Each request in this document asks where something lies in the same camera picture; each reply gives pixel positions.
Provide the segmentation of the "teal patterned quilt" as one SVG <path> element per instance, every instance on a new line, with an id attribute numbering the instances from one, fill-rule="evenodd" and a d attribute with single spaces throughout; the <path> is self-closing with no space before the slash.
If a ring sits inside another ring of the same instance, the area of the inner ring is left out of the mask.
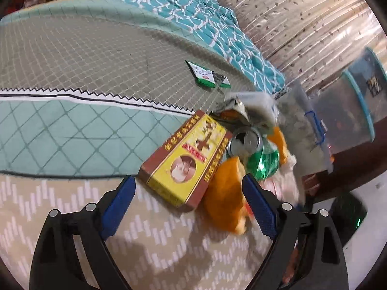
<path id="1" fill-rule="evenodd" d="M 285 77 L 242 32 L 233 11 L 217 0 L 116 0 L 155 13 L 200 38 L 238 68 L 258 91 L 274 94 Z"/>

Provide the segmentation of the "white snack wrapper bag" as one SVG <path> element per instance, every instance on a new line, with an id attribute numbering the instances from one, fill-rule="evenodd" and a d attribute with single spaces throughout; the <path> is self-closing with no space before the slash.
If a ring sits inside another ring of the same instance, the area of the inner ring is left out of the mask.
<path id="1" fill-rule="evenodd" d="M 277 102 L 264 92 L 227 92 L 209 114 L 229 127 L 250 126 L 264 134 L 284 121 Z"/>

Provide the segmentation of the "green white small packet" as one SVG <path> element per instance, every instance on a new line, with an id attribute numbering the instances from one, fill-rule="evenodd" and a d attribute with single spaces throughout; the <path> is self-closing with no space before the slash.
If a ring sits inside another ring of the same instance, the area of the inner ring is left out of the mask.
<path id="1" fill-rule="evenodd" d="M 192 71 L 195 80 L 199 85 L 207 88 L 226 88 L 230 89 L 231 84 L 225 75 L 221 75 L 210 69 L 206 69 L 200 65 L 197 65 L 193 62 L 186 61 L 188 67 Z"/>

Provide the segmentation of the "red yellow cardboard box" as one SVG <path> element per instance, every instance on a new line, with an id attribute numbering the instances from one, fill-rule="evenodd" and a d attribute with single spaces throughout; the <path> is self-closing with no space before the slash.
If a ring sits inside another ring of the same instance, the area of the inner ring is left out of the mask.
<path id="1" fill-rule="evenodd" d="M 197 111 L 141 165 L 138 177 L 172 206 L 194 210 L 230 139 L 229 130 Z"/>

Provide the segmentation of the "white paper bag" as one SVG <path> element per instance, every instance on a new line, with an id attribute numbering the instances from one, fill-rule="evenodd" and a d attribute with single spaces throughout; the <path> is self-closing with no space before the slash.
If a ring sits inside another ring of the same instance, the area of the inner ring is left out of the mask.
<path id="1" fill-rule="evenodd" d="M 280 165 L 274 175 L 260 181 L 264 190 L 269 190 L 279 201 L 291 203 L 293 206 L 303 205 L 305 202 L 304 192 L 297 184 L 293 172 L 296 163 L 296 157 L 290 154 L 286 163 Z"/>

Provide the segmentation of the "clear storage bin teal rim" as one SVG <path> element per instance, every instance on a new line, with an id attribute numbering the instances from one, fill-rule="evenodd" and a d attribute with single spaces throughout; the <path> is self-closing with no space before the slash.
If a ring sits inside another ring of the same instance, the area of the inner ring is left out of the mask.
<path id="1" fill-rule="evenodd" d="M 364 48 L 311 103 L 332 154 L 374 141 L 375 123 L 386 117 L 386 72 L 377 55 Z"/>

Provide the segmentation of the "green crushed soda can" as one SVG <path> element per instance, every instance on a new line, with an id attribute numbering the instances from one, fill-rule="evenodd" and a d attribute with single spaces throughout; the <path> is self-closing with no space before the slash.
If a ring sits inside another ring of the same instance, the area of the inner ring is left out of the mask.
<path id="1" fill-rule="evenodd" d="M 246 172 L 257 181 L 271 177 L 279 168 L 276 144 L 264 138 L 254 127 L 236 129 L 228 143 L 227 154 L 229 157 L 237 156 Z"/>

